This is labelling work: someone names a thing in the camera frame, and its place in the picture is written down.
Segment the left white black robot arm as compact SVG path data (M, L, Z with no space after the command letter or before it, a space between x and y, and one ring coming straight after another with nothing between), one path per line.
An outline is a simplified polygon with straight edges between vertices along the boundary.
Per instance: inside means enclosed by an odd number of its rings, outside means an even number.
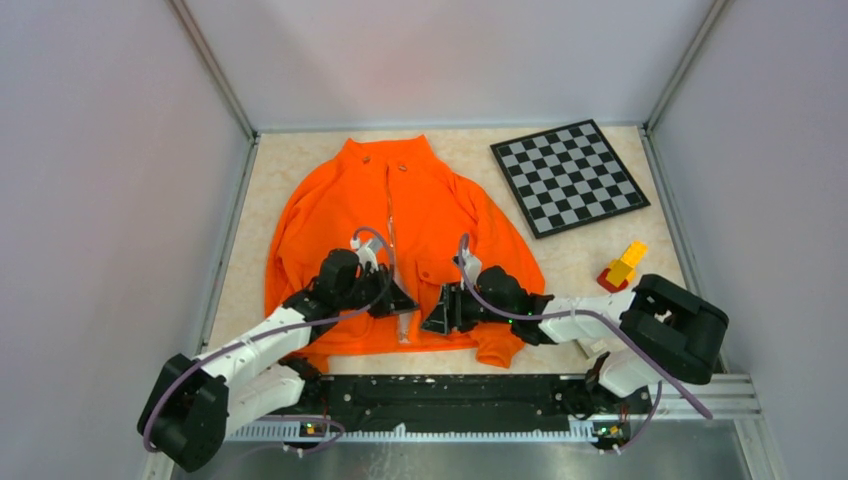
M226 436L263 415L317 407L321 388L307 377L310 365L287 364L287 355L359 314L382 319L418 308L393 264L379 262L369 247L331 251L306 287L258 325L215 350L164 363L137 423L143 447L187 472L200 469Z

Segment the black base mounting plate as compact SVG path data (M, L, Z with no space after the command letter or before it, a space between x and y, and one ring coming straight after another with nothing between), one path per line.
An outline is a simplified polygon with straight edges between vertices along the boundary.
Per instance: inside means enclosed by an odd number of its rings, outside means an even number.
M646 414L647 388L619 398L574 375L333 375L307 383L284 415L326 416L349 432L566 431L579 420Z

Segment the black and grey checkerboard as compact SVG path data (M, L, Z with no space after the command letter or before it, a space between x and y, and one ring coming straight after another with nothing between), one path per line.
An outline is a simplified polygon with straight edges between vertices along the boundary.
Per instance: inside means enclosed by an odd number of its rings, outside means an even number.
M536 239L651 205L592 119L490 146Z

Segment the yellow red toy blocks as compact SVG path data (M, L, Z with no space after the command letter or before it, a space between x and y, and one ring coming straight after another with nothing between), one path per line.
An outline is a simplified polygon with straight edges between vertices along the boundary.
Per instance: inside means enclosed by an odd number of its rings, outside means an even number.
M619 257L614 258L601 271L596 282L610 293L624 290L634 280L636 269L647 251L648 246L643 242L632 242Z

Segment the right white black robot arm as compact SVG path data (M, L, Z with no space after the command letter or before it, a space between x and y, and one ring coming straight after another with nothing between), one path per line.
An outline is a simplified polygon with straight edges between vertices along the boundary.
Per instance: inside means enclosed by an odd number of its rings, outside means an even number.
M587 400L600 412L614 411L628 395L659 382L704 411L689 388L711 381L729 317L658 274L645 274L617 293L575 298L531 293L496 266L480 273L473 286L443 285L421 328L448 335L479 333L489 324L502 325L533 346L621 341L623 349L603 353L587 376Z

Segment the aluminium frame rail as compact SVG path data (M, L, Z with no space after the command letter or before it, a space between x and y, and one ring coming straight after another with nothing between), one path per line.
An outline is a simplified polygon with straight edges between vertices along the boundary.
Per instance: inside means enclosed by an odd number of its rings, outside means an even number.
M771 479L751 379L718 374L693 394L698 413L672 386L645 387L646 414L579 420L566 431L520 433L349 432L326 416L274 410L226 436L205 466L171 472L197 478L248 478L280 466L285 478L353 479Z

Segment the orange zip-up jacket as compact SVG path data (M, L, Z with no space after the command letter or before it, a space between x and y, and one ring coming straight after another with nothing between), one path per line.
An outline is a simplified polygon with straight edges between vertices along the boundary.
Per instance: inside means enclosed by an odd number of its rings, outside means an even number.
M421 329L441 287L460 278L453 257L463 235L484 266L503 268L530 292L545 289L531 250L509 219L479 185L442 162L422 136L348 140L296 187L269 247L265 312L303 289L327 254L346 247L363 226L391 243L400 284L419 308L409 317L356 313L303 348L302 356L325 369L333 355L472 349L480 363L510 366L523 342L506 324L483 323L450 335Z

